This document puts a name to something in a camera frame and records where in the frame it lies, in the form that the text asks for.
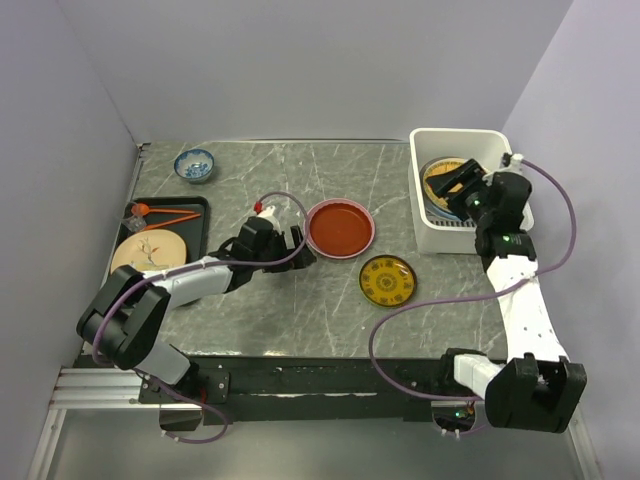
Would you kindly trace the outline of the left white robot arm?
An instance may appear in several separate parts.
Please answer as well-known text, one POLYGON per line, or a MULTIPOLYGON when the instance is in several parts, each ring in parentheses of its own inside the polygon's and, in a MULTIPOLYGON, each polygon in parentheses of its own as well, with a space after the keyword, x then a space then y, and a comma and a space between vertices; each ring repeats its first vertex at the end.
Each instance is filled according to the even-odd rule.
POLYGON ((97 362, 153 376, 172 399, 187 401, 199 387, 197 367, 158 339, 165 317, 203 297, 233 292, 257 271, 282 273, 313 265, 317 258, 301 227, 293 226, 291 236, 294 246, 289 248, 274 219, 252 216, 238 235, 197 261, 150 273, 119 267, 80 317, 76 332, 92 345, 97 362))

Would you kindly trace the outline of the clear plastic cup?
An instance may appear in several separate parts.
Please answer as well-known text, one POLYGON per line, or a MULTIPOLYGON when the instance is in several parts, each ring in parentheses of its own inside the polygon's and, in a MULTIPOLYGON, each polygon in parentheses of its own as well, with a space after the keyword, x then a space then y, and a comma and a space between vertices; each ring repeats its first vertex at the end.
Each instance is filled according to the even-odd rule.
POLYGON ((131 214, 121 220, 122 225, 132 233, 143 231, 147 224, 143 216, 131 214))

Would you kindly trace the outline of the black tray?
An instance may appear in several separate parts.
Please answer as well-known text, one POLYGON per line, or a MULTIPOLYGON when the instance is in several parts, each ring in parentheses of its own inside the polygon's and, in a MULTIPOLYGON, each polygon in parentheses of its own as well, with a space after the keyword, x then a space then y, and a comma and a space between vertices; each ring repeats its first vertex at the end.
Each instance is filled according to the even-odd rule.
MULTIPOLYGON (((125 207, 123 218, 131 215, 131 205, 133 203, 145 203, 149 206, 155 206, 159 208, 172 208, 172 209, 186 209, 193 210, 195 213, 200 213, 201 217, 186 221, 179 224, 170 225, 161 229, 166 229, 178 234, 186 243, 187 246, 187 263, 201 258, 207 250, 208 243, 208 229, 210 220, 210 206, 209 202, 202 196, 173 196, 173 197, 139 197, 125 207)), ((178 218, 184 215, 178 214, 149 214, 144 216, 147 225, 164 222, 174 218, 178 218)), ((127 238, 134 235, 128 231, 122 223, 119 226, 118 234, 116 237, 116 243, 111 255, 110 263, 107 268, 107 272, 110 272, 110 265, 112 261, 115 249, 127 238)))

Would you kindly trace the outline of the yellow patterned plate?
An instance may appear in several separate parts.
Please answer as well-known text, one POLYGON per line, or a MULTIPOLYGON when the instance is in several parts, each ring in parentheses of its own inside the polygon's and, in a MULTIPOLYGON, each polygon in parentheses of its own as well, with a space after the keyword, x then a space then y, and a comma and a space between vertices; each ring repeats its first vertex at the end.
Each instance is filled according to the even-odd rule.
POLYGON ((359 272, 358 283, 365 298, 383 308, 398 308, 409 302, 418 284, 413 268, 394 255, 370 258, 359 272))

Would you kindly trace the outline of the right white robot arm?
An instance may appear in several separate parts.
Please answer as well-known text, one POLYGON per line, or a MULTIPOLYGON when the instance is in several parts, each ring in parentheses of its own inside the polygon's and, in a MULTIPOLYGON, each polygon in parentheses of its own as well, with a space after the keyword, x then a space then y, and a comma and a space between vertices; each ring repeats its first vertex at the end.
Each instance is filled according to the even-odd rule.
POLYGON ((439 390, 460 398, 471 390, 485 403, 491 426, 564 432, 587 384, 570 361, 550 320, 539 283, 542 270, 522 228, 532 185, 511 170, 487 173, 474 159, 427 180, 461 220, 475 226, 475 249, 495 293, 507 339, 504 365, 483 353, 449 349, 439 390))

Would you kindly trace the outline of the blue white porcelain bowl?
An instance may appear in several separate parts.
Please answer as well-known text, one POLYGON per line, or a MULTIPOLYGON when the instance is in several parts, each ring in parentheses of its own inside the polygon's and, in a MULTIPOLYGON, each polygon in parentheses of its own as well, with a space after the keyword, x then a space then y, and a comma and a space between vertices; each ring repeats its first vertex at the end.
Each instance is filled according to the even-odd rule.
POLYGON ((179 154, 174 160, 174 172, 189 183, 204 183, 215 167, 214 156, 207 150, 195 148, 179 154))

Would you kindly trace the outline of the orange chopstick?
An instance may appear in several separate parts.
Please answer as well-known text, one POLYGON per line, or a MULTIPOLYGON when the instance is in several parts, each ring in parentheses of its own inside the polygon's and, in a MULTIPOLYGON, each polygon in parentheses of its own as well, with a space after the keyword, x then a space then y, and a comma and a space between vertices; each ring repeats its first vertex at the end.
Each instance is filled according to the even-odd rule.
POLYGON ((190 221, 190 220, 194 220, 201 217, 200 213, 194 213, 194 214, 190 214, 190 215, 184 215, 178 218, 174 218, 171 220, 167 220, 164 222, 159 222, 159 223, 155 223, 155 224, 151 224, 151 225, 147 225, 142 231, 149 231, 149 230, 154 230, 154 229, 161 229, 170 225, 174 225, 174 224, 179 224, 179 223, 183 223, 186 221, 190 221))

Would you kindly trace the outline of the aluminium rail frame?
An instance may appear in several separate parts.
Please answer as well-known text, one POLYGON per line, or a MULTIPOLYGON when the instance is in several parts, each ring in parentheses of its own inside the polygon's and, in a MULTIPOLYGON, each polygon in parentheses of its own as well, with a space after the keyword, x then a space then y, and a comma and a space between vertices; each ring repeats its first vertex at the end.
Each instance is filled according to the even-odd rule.
POLYGON ((29 479, 95 479, 126 422, 146 428, 159 404, 139 399, 146 382, 132 371, 63 368, 27 473, 29 479))

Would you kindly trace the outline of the cream plate with bird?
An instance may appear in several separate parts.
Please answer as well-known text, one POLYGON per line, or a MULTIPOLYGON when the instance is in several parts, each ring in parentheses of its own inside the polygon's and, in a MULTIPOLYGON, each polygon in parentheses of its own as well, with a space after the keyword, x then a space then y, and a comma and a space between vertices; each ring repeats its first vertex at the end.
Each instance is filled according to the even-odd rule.
POLYGON ((130 236, 115 249, 110 272, 126 265, 140 272, 159 271, 186 262, 187 246, 178 234, 166 229, 149 230, 130 236))

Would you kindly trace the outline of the cream plate with twig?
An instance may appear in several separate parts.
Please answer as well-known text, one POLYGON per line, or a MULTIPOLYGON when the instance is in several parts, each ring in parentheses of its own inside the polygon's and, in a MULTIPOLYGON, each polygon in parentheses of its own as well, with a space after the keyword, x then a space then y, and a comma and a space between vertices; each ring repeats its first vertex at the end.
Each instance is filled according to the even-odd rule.
POLYGON ((426 178, 431 171, 431 165, 426 164, 422 167, 419 173, 421 191, 424 197, 425 209, 433 215, 439 215, 441 213, 438 205, 438 198, 434 196, 426 178))

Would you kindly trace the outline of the orange spoon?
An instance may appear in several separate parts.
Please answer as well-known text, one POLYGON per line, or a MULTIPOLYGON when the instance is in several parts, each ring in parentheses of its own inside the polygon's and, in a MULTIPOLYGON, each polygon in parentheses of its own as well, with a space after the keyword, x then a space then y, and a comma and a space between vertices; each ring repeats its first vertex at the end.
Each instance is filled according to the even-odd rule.
POLYGON ((133 203, 130 211, 136 216, 147 216, 149 214, 178 214, 178 215, 193 215, 195 211, 186 209, 172 209, 172 208, 159 208, 155 206, 149 206, 145 203, 133 203))

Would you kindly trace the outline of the white plastic bin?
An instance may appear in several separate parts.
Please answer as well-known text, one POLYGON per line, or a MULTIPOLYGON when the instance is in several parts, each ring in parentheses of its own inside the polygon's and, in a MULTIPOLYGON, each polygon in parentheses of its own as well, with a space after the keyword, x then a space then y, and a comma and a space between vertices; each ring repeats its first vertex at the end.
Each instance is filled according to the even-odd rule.
POLYGON ((471 220, 448 221, 434 217, 425 209, 419 173, 424 165, 441 157, 475 159, 487 170, 483 179, 491 182, 494 174, 519 170, 501 167, 505 152, 512 153, 507 137, 495 130, 418 128, 411 132, 411 160, 408 170, 411 212, 418 251, 423 254, 479 254, 486 258, 521 255, 536 258, 528 235, 534 221, 529 199, 524 207, 522 230, 499 233, 479 229, 471 220))

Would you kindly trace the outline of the blue plate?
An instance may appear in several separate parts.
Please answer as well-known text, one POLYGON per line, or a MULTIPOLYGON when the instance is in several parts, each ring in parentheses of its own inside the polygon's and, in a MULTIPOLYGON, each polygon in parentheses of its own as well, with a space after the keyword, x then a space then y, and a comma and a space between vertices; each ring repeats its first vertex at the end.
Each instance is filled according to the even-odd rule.
POLYGON ((443 220, 446 219, 448 221, 457 221, 457 222, 461 221, 457 216, 451 214, 450 212, 447 213, 447 212, 436 211, 435 213, 431 212, 430 214, 434 217, 437 217, 443 220))

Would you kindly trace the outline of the woven bamboo plate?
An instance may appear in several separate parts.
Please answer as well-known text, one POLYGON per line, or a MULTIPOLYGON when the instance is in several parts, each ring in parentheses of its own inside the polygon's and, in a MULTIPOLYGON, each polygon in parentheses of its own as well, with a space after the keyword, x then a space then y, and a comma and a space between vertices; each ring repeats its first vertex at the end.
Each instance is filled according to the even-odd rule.
MULTIPOLYGON (((427 184, 428 184, 429 178, 449 173, 455 170, 456 168, 460 167, 465 162, 466 162, 465 159, 458 158, 458 157, 441 157, 441 158, 436 158, 431 160, 430 162, 427 163, 431 165, 431 171, 429 172, 428 177, 426 178, 427 184)), ((432 187, 430 185, 429 187, 433 192, 434 196, 437 197, 432 187)), ((440 211, 451 213, 451 211, 448 209, 446 201, 439 197, 437 198, 438 198, 438 205, 439 205, 440 211)))

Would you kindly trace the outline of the black base beam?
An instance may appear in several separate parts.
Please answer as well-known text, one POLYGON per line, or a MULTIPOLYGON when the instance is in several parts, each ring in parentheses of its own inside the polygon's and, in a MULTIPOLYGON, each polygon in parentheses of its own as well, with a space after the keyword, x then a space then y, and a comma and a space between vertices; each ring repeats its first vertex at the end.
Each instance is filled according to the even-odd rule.
POLYGON ((444 358, 194 356, 182 395, 230 422, 401 418, 428 421, 437 401, 471 403, 444 358))

